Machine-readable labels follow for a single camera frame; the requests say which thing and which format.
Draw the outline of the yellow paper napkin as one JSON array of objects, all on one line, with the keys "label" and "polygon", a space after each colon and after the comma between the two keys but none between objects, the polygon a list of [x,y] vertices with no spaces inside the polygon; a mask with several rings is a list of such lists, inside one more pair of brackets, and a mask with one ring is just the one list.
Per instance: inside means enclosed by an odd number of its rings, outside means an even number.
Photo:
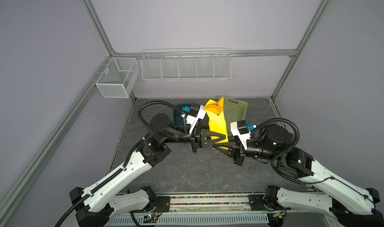
[{"label": "yellow paper napkin", "polygon": [[224,100],[223,100],[223,97],[219,99],[218,102],[214,101],[214,100],[209,100],[206,105],[219,105],[221,108],[222,108],[222,113],[217,116],[213,113],[210,113],[210,112],[206,112],[206,114],[208,115],[208,118],[209,118],[209,128],[210,128],[210,131],[212,132],[215,132],[215,133],[219,133],[219,134],[222,134],[222,135],[225,135],[225,139],[220,141],[219,143],[225,143],[225,142],[228,142],[229,141],[229,137],[228,137],[228,131],[227,131],[227,124],[226,124],[226,120],[225,120],[225,116],[224,116]]}]

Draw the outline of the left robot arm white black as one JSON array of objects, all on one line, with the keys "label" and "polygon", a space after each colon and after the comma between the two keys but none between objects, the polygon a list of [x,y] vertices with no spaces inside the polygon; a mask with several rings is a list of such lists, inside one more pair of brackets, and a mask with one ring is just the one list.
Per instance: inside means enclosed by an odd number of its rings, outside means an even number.
[{"label": "left robot arm white black", "polygon": [[[142,112],[155,105],[173,109],[182,118],[183,125],[176,126],[163,113],[147,122]],[[150,101],[138,108],[137,116],[147,133],[112,172],[87,188],[76,187],[70,192],[72,206],[57,221],[57,227],[72,212],[76,212],[80,227],[103,227],[115,216],[138,210],[151,211],[158,199],[151,187],[143,187],[135,193],[122,196],[119,192],[171,153],[167,143],[189,143],[196,153],[200,148],[215,144],[222,148],[228,141],[223,98],[217,102],[209,100],[205,105],[193,103],[183,109],[166,101]]]}]

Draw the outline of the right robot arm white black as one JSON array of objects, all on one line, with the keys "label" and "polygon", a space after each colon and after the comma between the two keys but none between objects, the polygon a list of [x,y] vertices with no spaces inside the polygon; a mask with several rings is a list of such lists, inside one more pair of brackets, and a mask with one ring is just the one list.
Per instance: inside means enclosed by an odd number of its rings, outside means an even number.
[{"label": "right robot arm white black", "polygon": [[336,219],[345,227],[381,227],[383,214],[377,210],[380,194],[373,188],[360,188],[324,167],[312,155],[298,148],[300,131],[285,118],[269,119],[260,125],[245,121],[225,124],[209,123],[218,133],[214,148],[242,165],[252,158],[272,169],[284,179],[297,185],[310,185],[314,192],[295,192],[278,186],[268,186],[265,195],[252,201],[257,210],[279,211],[270,215],[271,226],[283,224],[287,210],[304,209]]}]

